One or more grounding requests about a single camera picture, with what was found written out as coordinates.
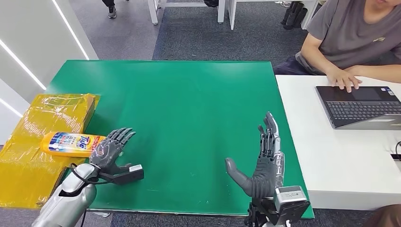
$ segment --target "led light strip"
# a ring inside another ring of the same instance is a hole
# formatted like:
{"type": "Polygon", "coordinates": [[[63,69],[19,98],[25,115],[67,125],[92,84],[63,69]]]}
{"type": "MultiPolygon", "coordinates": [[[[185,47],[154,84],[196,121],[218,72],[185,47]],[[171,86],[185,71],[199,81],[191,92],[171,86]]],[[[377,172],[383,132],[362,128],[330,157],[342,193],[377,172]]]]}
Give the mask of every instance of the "led light strip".
{"type": "Polygon", "coordinates": [[[22,117],[22,114],[20,114],[16,109],[12,108],[12,106],[10,106],[8,103],[6,103],[3,99],[0,98],[0,103],[2,103],[3,105],[5,105],[9,110],[11,110],[12,112],[14,112],[18,117],[22,117]]]}
{"type": "Polygon", "coordinates": [[[46,90],[46,87],[39,81],[39,79],[31,72],[31,70],[28,69],[28,67],[26,65],[24,65],[22,63],[22,61],[10,50],[9,47],[6,46],[6,44],[0,39],[0,46],[2,46],[4,48],[5,51],[7,51],[7,53],[9,53],[9,55],[18,63],[18,65],[21,66],[21,68],[23,70],[25,70],[26,73],[28,73],[28,75],[30,77],[32,77],[32,79],[34,79],[34,81],[43,89],[46,90]]]}
{"type": "Polygon", "coordinates": [[[72,37],[74,37],[75,42],[77,42],[79,48],[81,49],[82,53],[84,54],[85,58],[89,60],[87,53],[85,52],[84,48],[82,47],[81,43],[79,42],[77,36],[75,35],[74,31],[72,30],[70,24],[68,23],[67,19],[65,18],[63,12],[61,11],[59,5],[57,4],[56,0],[52,0],[53,4],[56,6],[57,11],[60,13],[61,18],[63,19],[64,23],[67,25],[68,30],[71,32],[72,37]]]}

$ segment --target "gray t-shirt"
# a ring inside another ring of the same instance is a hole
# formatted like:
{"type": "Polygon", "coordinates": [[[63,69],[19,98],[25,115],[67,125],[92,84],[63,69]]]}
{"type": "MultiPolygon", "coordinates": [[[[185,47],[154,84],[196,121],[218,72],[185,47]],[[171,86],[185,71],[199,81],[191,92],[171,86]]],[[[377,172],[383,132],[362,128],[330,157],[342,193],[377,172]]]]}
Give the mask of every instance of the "gray t-shirt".
{"type": "MultiPolygon", "coordinates": [[[[323,40],[319,50],[340,69],[354,65],[401,64],[401,5],[375,24],[364,20],[365,0],[328,0],[316,13],[308,32],[323,40]],[[392,52],[390,61],[378,61],[392,52]]],[[[296,60],[312,74],[324,75],[301,55],[296,60]]]]}

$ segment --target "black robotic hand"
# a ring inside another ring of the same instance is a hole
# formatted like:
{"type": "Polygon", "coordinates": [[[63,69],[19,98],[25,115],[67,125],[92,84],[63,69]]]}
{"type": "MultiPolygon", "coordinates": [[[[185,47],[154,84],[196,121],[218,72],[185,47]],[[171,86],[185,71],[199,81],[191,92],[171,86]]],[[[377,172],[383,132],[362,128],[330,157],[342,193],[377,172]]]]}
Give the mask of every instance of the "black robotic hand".
{"type": "Polygon", "coordinates": [[[99,167],[102,172],[111,175],[126,172],[132,164],[118,167],[115,161],[133,135],[135,132],[132,131],[132,128],[113,130],[92,152],[89,163],[99,167]]]}
{"type": "Polygon", "coordinates": [[[279,129],[270,112],[263,119],[266,131],[258,126],[261,133],[260,154],[252,177],[237,169],[231,158],[226,158],[228,175],[252,198],[271,198],[278,187],[283,186],[284,154],[280,151],[279,129]]]}

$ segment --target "green table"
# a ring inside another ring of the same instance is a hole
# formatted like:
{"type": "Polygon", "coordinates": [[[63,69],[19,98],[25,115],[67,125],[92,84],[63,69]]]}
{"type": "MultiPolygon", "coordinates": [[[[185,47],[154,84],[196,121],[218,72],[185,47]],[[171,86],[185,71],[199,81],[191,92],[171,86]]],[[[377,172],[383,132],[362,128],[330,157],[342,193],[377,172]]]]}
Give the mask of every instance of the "green table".
{"type": "Polygon", "coordinates": [[[267,111],[286,155],[284,185],[306,191],[270,62],[67,61],[47,93],[101,95],[88,134],[137,132],[117,164],[142,164],[145,179],[97,186],[92,209],[246,215],[250,198],[224,159],[252,174],[267,111]]]}

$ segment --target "yellow plastic wrap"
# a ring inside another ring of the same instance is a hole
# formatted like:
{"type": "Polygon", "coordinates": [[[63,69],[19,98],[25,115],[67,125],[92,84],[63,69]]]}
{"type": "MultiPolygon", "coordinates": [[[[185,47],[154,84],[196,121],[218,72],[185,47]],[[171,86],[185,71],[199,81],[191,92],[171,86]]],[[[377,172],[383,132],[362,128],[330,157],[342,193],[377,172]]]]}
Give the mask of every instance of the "yellow plastic wrap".
{"type": "Polygon", "coordinates": [[[0,206],[39,208],[66,167],[84,158],[57,157],[40,150],[51,131],[83,133],[95,109],[91,94],[40,94],[32,101],[0,151],[0,206]]]}

